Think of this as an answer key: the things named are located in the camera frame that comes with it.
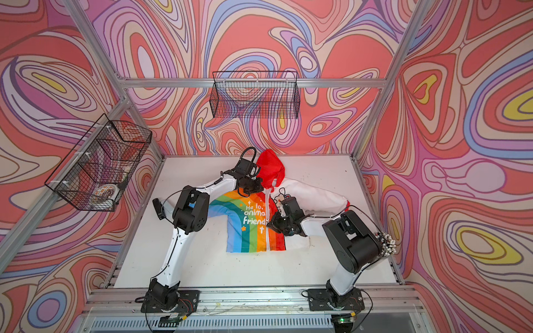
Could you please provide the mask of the rainbow kids hooded jacket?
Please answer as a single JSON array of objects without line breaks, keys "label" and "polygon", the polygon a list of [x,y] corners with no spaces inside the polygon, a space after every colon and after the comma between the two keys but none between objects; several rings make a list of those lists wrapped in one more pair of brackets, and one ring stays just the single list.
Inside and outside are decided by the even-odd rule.
[{"label": "rainbow kids hooded jacket", "polygon": [[267,224],[282,208],[281,201],[294,196],[305,214],[320,215],[312,219],[311,230],[321,229],[330,216],[344,212],[349,200],[334,192],[302,183],[285,175],[285,166],[278,156],[268,149],[263,151],[257,165],[260,168],[264,190],[243,197],[231,191],[216,198],[209,207],[209,217],[227,217],[228,253],[260,253],[266,251],[291,251],[308,248],[310,239],[299,234],[286,236],[270,229]]}]

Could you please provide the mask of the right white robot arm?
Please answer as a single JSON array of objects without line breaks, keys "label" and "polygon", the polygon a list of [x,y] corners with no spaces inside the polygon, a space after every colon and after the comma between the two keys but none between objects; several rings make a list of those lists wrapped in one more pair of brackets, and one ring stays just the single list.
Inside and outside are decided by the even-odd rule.
[{"label": "right white robot arm", "polygon": [[332,301],[347,296],[362,272],[390,255],[387,236],[374,233],[349,205],[333,216],[306,214],[295,197],[280,201],[281,208],[273,214],[267,227],[286,237],[325,237],[339,262],[327,283],[326,292]]}]

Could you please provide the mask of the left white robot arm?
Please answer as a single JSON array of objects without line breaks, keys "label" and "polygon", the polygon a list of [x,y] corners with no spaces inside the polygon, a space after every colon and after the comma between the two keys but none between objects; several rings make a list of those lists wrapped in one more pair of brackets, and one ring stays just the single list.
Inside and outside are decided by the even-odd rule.
[{"label": "left white robot arm", "polygon": [[151,284],[167,288],[179,285],[185,258],[195,236],[208,221],[211,202],[235,190],[244,197],[260,193],[264,189],[260,171],[261,167],[254,161],[240,158],[232,169],[222,172],[211,183],[197,187],[186,185],[179,191],[172,212],[172,240],[162,268],[151,278]]}]

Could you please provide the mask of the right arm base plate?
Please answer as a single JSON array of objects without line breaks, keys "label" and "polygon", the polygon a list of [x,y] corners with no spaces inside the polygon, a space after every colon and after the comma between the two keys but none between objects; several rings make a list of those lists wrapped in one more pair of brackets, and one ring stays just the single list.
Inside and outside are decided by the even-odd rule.
[{"label": "right arm base plate", "polygon": [[350,311],[359,313],[365,309],[362,292],[353,288],[339,296],[333,289],[307,289],[304,292],[312,312]]}]

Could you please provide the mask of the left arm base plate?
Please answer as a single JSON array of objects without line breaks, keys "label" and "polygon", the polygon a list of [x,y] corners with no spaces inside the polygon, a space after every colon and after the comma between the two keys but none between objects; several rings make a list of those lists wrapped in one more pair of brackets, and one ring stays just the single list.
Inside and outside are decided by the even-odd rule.
[{"label": "left arm base plate", "polygon": [[142,313],[178,313],[190,315],[197,311],[200,291],[195,289],[147,291],[141,306]]}]

